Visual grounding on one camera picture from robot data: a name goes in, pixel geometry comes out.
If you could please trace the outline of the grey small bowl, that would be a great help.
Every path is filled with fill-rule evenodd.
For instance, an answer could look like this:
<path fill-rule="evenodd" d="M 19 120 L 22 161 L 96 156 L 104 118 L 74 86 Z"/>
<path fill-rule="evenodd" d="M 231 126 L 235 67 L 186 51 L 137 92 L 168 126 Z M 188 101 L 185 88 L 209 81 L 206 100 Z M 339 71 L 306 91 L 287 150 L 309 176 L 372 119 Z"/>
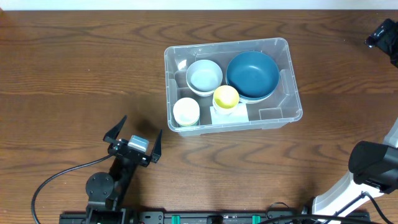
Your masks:
<path fill-rule="evenodd" d="M 221 85 L 223 72 L 220 66 L 211 60 L 198 60 L 188 67 L 186 81 L 188 87 L 199 91 L 211 91 Z"/>

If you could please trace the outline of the beige large bowl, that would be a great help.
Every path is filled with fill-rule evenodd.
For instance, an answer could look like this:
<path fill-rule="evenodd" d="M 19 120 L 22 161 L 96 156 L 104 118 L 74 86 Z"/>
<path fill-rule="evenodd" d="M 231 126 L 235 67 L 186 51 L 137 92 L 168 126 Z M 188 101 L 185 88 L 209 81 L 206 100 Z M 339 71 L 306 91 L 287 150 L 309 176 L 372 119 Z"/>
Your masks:
<path fill-rule="evenodd" d="M 245 99 L 241 99 L 239 97 L 239 101 L 242 102 L 242 103 L 245 103 L 245 104 L 256 104 L 256 103 L 262 102 L 264 100 L 261 100 L 261 101 L 246 101 Z"/>

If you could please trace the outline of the yellow small bowl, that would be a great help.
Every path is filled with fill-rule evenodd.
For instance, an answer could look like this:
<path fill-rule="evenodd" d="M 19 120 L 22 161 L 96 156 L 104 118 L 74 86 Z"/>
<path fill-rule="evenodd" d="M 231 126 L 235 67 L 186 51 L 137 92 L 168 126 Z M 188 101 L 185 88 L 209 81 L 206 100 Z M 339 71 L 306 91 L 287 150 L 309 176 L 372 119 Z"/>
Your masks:
<path fill-rule="evenodd" d="M 189 87 L 189 89 L 191 89 L 191 91 L 194 92 L 196 95 L 202 96 L 202 97 L 210 96 L 215 92 L 215 90 L 199 91 L 199 90 L 194 89 L 193 87 Z"/>

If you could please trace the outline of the dark blue bowl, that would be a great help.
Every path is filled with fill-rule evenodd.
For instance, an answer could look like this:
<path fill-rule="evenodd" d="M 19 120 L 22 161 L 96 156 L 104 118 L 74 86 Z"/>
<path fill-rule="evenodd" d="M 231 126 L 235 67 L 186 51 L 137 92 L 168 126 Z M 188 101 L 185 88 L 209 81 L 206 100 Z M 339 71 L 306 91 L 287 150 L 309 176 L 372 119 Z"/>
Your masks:
<path fill-rule="evenodd" d="M 246 101 L 261 101 L 261 100 L 265 100 L 266 98 L 270 97 L 270 96 L 276 91 L 276 89 L 277 89 L 277 88 L 273 89 L 270 93 L 268 93 L 268 94 L 265 95 L 265 96 L 260 96 L 260 97 L 248 97 L 248 96 L 244 96 L 244 95 L 242 95 L 242 94 L 239 94 L 239 97 L 240 97 L 241 99 L 245 99 Z"/>
<path fill-rule="evenodd" d="M 279 68 L 274 60 L 264 53 L 243 52 L 228 64 L 226 82 L 244 96 L 265 96 L 277 88 Z"/>

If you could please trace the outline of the yellow plastic cup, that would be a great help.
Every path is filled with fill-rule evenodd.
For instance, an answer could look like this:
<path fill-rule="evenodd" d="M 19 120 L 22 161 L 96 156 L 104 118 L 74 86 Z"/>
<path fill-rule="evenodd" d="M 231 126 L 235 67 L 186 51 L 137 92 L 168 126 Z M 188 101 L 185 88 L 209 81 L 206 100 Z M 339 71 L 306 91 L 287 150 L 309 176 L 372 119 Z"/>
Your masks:
<path fill-rule="evenodd" d="M 213 99 L 220 108 L 232 109 L 239 103 L 239 93 L 232 86 L 222 85 L 214 91 Z"/>
<path fill-rule="evenodd" d="M 183 121 L 177 120 L 178 125 L 183 126 L 183 127 L 196 126 L 198 124 L 198 122 L 199 122 L 199 119 L 197 119 L 196 121 L 189 121 L 189 122 L 185 122 L 185 121 L 183 122 Z"/>

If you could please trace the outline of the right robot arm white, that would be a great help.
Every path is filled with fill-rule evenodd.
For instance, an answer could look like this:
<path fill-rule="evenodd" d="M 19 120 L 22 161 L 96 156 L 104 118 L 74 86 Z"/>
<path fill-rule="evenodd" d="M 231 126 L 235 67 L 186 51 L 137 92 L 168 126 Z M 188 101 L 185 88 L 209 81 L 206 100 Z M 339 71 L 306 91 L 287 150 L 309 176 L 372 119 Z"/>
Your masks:
<path fill-rule="evenodd" d="M 348 172 L 324 194 L 303 208 L 303 223 L 347 223 L 348 215 L 371 201 L 380 217 L 390 221 L 374 200 L 397 190 L 397 123 L 381 144 L 360 141 L 353 148 Z"/>

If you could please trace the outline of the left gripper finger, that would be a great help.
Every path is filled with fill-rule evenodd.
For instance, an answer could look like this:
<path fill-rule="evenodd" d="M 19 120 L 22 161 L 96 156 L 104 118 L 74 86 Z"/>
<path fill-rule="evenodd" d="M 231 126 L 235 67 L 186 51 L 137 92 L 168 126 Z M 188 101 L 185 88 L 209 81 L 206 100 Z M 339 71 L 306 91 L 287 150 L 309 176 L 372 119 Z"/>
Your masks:
<path fill-rule="evenodd" d="M 161 142 L 162 142 L 162 130 L 160 130 L 158 134 L 158 137 L 155 141 L 154 147 L 150 155 L 150 161 L 153 163 L 157 163 L 162 155 Z"/>
<path fill-rule="evenodd" d="M 115 125 L 113 128 L 111 128 L 105 135 L 103 138 L 104 142 L 110 143 L 110 144 L 114 144 L 117 142 L 118 140 L 118 135 L 120 133 L 120 131 L 122 130 L 125 121 L 127 120 L 127 116 L 125 115 L 120 122 Z"/>

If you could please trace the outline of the pink plastic cup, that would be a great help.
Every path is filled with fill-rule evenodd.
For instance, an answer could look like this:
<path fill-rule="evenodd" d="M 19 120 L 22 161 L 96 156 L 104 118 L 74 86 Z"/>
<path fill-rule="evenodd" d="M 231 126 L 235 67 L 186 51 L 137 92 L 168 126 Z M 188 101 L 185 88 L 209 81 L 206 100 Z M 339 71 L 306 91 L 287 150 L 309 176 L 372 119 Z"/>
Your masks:
<path fill-rule="evenodd" d="M 223 108 L 219 106 L 215 100 L 213 100 L 213 108 L 215 113 L 220 116 L 230 116 L 237 108 L 237 105 L 233 106 L 232 108 Z"/>

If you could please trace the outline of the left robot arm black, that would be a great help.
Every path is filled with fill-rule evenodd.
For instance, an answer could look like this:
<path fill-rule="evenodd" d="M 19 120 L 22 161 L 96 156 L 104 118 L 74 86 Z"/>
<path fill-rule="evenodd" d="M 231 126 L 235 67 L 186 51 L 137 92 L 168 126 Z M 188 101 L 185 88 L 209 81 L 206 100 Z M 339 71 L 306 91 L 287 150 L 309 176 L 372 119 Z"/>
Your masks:
<path fill-rule="evenodd" d="M 159 161 L 162 132 L 147 155 L 148 140 L 139 136 L 132 136 L 130 140 L 118 138 L 126 119 L 124 116 L 104 135 L 103 141 L 109 143 L 108 154 L 114 161 L 108 172 L 97 172 L 86 182 L 88 205 L 84 224 L 138 222 L 137 212 L 123 206 L 124 197 L 136 169 Z"/>

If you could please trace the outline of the white plastic cup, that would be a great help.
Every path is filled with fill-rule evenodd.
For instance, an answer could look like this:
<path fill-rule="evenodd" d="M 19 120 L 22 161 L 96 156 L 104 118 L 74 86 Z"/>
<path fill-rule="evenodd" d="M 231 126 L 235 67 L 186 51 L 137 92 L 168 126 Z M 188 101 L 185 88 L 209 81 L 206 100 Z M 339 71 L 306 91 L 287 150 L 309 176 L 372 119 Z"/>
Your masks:
<path fill-rule="evenodd" d="M 199 104 L 193 98 L 181 98 L 174 104 L 173 116 L 176 121 L 196 121 L 200 118 Z"/>

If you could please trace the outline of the clear plastic storage bin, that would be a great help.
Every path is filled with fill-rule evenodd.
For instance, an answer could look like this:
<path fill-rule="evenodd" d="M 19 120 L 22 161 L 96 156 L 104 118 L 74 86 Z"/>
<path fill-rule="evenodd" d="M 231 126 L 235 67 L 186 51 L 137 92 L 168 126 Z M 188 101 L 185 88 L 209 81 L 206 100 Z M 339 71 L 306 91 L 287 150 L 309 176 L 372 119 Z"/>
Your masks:
<path fill-rule="evenodd" d="M 230 61 L 240 53 L 256 51 L 270 56 L 279 68 L 279 84 L 267 99 L 256 104 L 246 104 L 249 121 L 245 123 L 212 124 L 210 107 L 213 94 L 202 97 L 189 89 L 186 81 L 188 67 L 198 60 L 211 60 L 223 72 L 221 85 L 226 82 Z M 242 131 L 248 129 L 275 129 L 298 121 L 303 115 L 288 42 L 281 38 L 220 42 L 199 45 L 172 46 L 164 52 L 165 87 L 167 97 L 167 122 L 172 131 L 181 136 Z M 173 116 L 174 104 L 181 98 L 193 98 L 200 107 L 196 126 L 178 125 Z"/>

